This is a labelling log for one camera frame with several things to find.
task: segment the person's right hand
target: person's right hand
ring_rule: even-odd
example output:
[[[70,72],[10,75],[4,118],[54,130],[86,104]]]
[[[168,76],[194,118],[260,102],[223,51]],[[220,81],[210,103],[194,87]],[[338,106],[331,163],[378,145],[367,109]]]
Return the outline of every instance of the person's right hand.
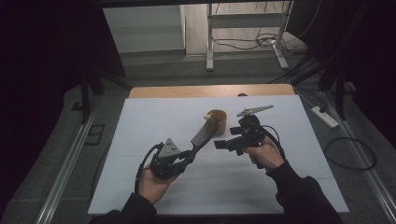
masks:
[[[260,163],[267,172],[275,170],[285,162],[276,150],[275,144],[267,136],[259,147],[247,147],[243,151],[249,155],[253,164]]]

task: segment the power strip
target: power strip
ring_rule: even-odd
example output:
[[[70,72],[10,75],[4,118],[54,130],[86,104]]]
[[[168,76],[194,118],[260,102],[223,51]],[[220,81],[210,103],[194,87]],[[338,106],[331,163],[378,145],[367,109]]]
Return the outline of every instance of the power strip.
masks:
[[[328,115],[326,112],[320,113],[320,107],[315,106],[312,109],[312,112],[314,112],[314,114],[316,114],[323,122],[325,122],[327,124],[327,126],[329,126],[331,129],[335,128],[338,126],[338,122],[335,121],[335,119],[333,119],[332,117],[330,117],[330,115]]]

